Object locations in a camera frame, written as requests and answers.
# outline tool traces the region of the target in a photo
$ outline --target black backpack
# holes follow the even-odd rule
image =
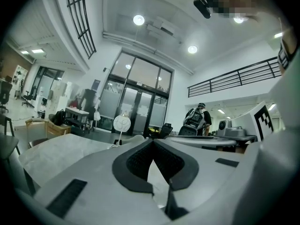
[[[53,122],[56,126],[60,126],[64,123],[66,116],[66,112],[61,109],[60,111],[56,112],[56,114],[50,119],[51,122]]]

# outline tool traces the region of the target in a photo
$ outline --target glass door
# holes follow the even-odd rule
[[[153,93],[126,85],[120,99],[115,117],[127,113],[131,120],[130,129],[127,135],[143,135],[146,123],[149,119],[150,105]]]

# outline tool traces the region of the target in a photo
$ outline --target balcony railing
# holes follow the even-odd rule
[[[96,52],[96,48],[90,32],[85,0],[67,0],[67,7],[69,8],[72,16],[77,37],[80,40],[86,55],[90,59]]]
[[[188,87],[188,97],[243,86],[281,76],[277,57],[270,58]]]

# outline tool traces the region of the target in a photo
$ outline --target backpack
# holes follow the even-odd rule
[[[205,124],[204,111],[197,107],[190,110],[189,115],[184,119],[183,126],[199,130]]]
[[[50,119],[56,126],[60,126],[64,123],[66,116],[66,112],[61,109],[60,111],[56,112],[56,114]]]

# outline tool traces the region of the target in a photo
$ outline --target table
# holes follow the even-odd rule
[[[86,123],[87,123],[87,117],[89,115],[89,112],[79,110],[77,108],[73,107],[66,107],[66,121],[72,125],[75,125],[81,129],[83,127],[83,130],[86,129]],[[75,116],[78,116],[77,119],[72,118],[72,114]]]
[[[109,143],[67,134],[28,149],[19,156],[19,161],[28,175],[42,187],[83,157],[111,146]]]

